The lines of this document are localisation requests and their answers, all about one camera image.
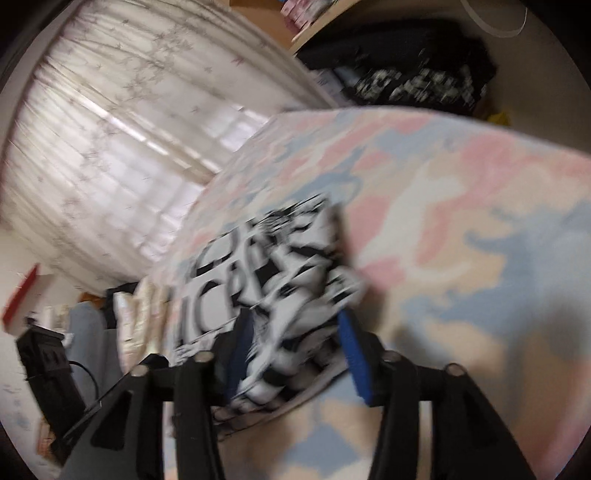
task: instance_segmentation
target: wall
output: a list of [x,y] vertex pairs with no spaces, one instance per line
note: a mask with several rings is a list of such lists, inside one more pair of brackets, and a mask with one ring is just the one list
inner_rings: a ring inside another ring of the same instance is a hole
[[[0,226],[0,304],[5,305],[22,275],[38,262],[18,238]],[[51,274],[41,266],[41,277],[31,289],[26,301],[27,310],[40,312],[44,306],[67,303],[74,305],[80,294],[67,280]],[[15,317],[9,331],[18,333],[22,322]],[[0,328],[0,421],[32,472],[40,480],[57,476],[57,470],[35,454],[41,411],[31,393],[22,364],[18,358],[15,337]]]
[[218,0],[244,16],[279,45],[288,49],[294,34],[285,25],[281,15],[283,3],[279,0]]

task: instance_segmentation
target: white wall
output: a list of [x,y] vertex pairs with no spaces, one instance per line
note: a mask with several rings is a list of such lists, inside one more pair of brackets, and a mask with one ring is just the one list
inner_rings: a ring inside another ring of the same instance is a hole
[[[35,255],[23,247],[22,242],[0,226],[0,306],[8,299],[31,267],[38,262]],[[80,294],[65,278],[51,274],[41,266],[41,277],[27,296],[25,313],[31,309],[40,312],[44,306],[76,304]],[[15,317],[10,332],[22,331],[22,316]],[[55,478],[58,474],[43,458],[36,455],[37,435],[41,411],[27,382],[18,358],[15,337],[0,327],[0,421],[32,472],[40,480]]]

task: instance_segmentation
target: bed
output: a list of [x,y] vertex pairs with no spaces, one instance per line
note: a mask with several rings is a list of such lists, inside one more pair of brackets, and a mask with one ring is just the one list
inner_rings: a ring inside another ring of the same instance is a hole
[[[416,364],[463,364],[537,478],[551,479],[591,424],[590,160],[422,110],[285,113],[208,186],[152,277],[178,286],[217,234],[328,195],[343,250],[369,285],[362,320]],[[227,477],[366,478],[380,419],[344,375],[222,442]],[[174,479],[171,438],[165,467]]]

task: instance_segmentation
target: sheer curtain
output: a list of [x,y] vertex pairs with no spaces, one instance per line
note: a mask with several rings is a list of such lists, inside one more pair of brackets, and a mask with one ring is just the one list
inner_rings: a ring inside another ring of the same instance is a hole
[[296,60],[213,1],[87,2],[15,119],[2,220],[100,293],[147,272],[271,115],[329,106]]

